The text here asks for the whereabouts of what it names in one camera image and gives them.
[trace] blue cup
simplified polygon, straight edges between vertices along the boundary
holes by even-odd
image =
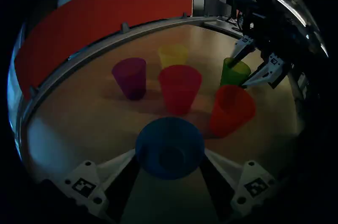
[[[204,140],[188,121],[164,117],[142,129],[135,150],[145,171],[157,178],[173,180],[198,168],[204,157]]]

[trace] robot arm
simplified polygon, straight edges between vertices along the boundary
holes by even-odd
[[[244,217],[278,192],[281,184],[256,161],[240,165],[208,149],[204,153],[199,169],[220,220]],[[99,165],[84,161],[57,187],[90,214],[119,223],[139,170],[132,149]]]
[[[231,55],[234,60],[228,67],[234,67],[240,60],[255,50],[255,40],[249,36],[243,36],[235,44],[235,49]],[[242,86],[250,87],[263,83],[268,83],[273,89],[284,79],[290,70],[290,65],[285,63],[273,52],[268,60],[262,63],[255,72],[253,72]]]

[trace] table surface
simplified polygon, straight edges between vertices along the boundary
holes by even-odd
[[[232,35],[232,36],[237,37],[237,38],[243,37],[242,32],[235,31],[235,30],[232,29],[233,27],[238,28],[237,25],[234,26],[233,24],[226,22],[226,21],[217,20],[217,21],[214,21],[214,22],[205,22],[204,25],[206,25],[206,26],[208,26],[212,29],[215,29],[215,30],[224,31],[224,32],[228,33],[229,35]]]
[[[134,148],[137,135],[149,122],[170,116],[157,80],[161,71],[157,50],[165,44],[185,45],[189,50],[186,64],[199,70],[203,76],[191,112],[182,117],[202,132],[206,148],[239,164],[254,159],[277,175],[290,162],[293,139],[300,131],[287,77],[274,90],[268,84],[247,89],[255,100],[256,116],[236,132],[219,139],[213,138],[208,131],[223,59],[231,55],[235,42],[236,39],[212,30],[182,25],[130,41],[83,66],[47,96],[27,125],[28,166],[32,176],[36,180],[60,180],[84,160],[97,164],[106,162]],[[112,67],[128,57],[141,57],[147,62],[147,93],[140,101],[128,101],[111,74]],[[255,71],[262,62],[260,52],[256,50],[243,61]],[[145,177],[145,181],[150,179],[142,170],[140,176]],[[137,193],[133,192],[133,195],[145,193],[143,188],[150,183],[139,180],[137,178],[133,188]],[[158,179],[153,182],[163,185],[163,188],[167,183]],[[173,182],[172,186],[189,183],[195,183],[189,188],[200,193],[197,202],[204,202],[202,206],[194,204],[196,207],[192,209],[199,212],[203,207],[210,213],[207,214],[209,218],[214,216],[199,169],[183,180]],[[142,209],[152,207],[156,202],[154,195],[159,193],[156,185],[147,187],[147,193],[153,192],[148,194],[147,204],[142,203],[140,196],[131,196],[125,212],[136,209],[136,203],[143,204]],[[186,194],[192,200],[196,192]],[[180,198],[175,201],[188,202]]]

